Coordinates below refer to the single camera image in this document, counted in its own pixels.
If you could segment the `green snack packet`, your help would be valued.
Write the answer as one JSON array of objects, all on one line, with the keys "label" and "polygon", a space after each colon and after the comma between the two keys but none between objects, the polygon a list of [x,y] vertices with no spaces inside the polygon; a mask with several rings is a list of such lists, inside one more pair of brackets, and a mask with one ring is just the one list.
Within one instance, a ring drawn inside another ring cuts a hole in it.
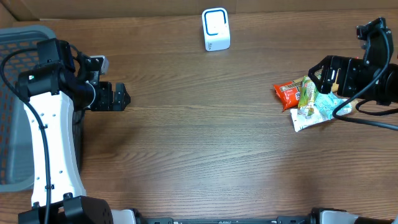
[{"label": "green snack packet", "polygon": [[314,114],[317,96],[318,90],[315,83],[309,77],[304,77],[298,101],[298,113],[304,116]]}]

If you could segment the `orange spaghetti pasta packet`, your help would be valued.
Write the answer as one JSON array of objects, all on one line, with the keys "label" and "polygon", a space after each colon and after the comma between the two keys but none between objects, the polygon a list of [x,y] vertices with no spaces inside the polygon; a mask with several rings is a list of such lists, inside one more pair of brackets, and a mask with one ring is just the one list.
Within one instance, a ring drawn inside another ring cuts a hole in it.
[{"label": "orange spaghetti pasta packet", "polygon": [[284,111],[293,107],[298,108],[303,78],[298,78],[291,82],[274,85],[275,93],[280,98]]}]

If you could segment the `white barcode scanner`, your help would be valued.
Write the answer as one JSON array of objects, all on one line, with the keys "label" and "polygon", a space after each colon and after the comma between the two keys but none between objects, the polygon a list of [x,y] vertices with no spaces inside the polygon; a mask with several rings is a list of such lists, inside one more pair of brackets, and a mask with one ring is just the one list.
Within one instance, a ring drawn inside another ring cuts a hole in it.
[{"label": "white barcode scanner", "polygon": [[201,15],[205,49],[208,52],[226,50],[231,44],[228,12],[225,8],[206,9]]}]

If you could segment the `light blue snack packet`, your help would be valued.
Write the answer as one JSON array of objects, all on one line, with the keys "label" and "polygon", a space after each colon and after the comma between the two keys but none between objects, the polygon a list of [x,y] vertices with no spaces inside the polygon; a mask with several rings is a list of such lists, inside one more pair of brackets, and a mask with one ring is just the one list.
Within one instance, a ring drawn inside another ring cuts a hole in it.
[{"label": "light blue snack packet", "polygon": [[315,100],[315,107],[318,110],[322,120],[328,121],[333,119],[333,111],[346,99],[338,98],[334,93],[319,93]]}]

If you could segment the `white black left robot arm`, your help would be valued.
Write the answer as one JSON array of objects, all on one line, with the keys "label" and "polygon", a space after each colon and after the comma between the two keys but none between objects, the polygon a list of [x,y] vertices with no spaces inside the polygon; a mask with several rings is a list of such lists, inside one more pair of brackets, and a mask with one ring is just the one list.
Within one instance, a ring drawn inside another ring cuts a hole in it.
[{"label": "white black left robot arm", "polygon": [[32,208],[19,223],[135,223],[132,210],[87,196],[73,138],[73,114],[123,111],[131,100],[125,85],[100,80],[106,57],[87,56],[64,40],[40,41],[35,51],[39,63],[16,85],[30,122],[35,178]]}]

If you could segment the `white tube with tan cap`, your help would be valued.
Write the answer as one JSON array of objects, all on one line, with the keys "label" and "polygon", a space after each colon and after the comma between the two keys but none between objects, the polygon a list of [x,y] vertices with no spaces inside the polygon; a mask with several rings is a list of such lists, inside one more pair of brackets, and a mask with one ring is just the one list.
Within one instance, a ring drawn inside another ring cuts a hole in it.
[{"label": "white tube with tan cap", "polygon": [[[337,112],[337,115],[344,116],[347,114],[355,113],[355,106],[357,105],[357,103],[358,100],[352,101],[351,103],[340,109],[339,112]],[[295,132],[299,132],[310,126],[333,120],[334,117],[331,114],[332,112],[333,110],[326,110],[325,112],[321,113],[316,109],[314,114],[310,116],[305,116],[304,114],[300,114],[298,109],[291,109],[290,115],[292,118]]]}]

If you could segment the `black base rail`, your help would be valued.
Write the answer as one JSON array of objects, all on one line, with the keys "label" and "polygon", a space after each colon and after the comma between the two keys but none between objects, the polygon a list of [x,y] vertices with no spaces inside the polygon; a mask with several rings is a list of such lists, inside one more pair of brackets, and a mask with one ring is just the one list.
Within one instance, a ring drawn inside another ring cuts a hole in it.
[{"label": "black base rail", "polygon": [[244,219],[173,219],[136,218],[137,224],[307,224],[307,216],[279,216],[277,218],[244,218]]}]

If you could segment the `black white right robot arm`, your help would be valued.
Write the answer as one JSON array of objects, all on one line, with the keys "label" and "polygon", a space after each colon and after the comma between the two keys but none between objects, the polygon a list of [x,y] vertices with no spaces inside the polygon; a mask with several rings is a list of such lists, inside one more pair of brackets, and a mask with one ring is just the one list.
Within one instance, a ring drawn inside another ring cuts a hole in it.
[{"label": "black white right robot arm", "polygon": [[[357,58],[329,55],[308,71],[320,93],[330,93],[333,84],[338,85],[337,95],[361,99],[356,107],[375,101],[389,106],[397,102],[397,65],[389,61],[371,64]],[[307,223],[396,223],[395,220],[381,220],[355,215],[334,208],[313,208]]]}]

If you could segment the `dark grey plastic basket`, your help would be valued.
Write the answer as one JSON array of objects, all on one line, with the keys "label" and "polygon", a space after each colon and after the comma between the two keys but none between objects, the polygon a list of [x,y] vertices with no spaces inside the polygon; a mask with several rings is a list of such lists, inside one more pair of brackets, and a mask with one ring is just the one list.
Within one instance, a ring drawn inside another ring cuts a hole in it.
[{"label": "dark grey plastic basket", "polygon": [[[45,26],[1,29],[1,62],[5,56],[20,49],[36,47],[37,42],[56,38]],[[39,63],[37,52],[14,56],[6,62],[4,75],[14,86],[18,74],[33,69]],[[73,114],[79,122],[82,112]],[[73,125],[78,170],[81,166],[81,137],[83,120]],[[15,97],[1,79],[1,193],[19,192],[33,188],[34,158],[30,125],[24,104]]]}]

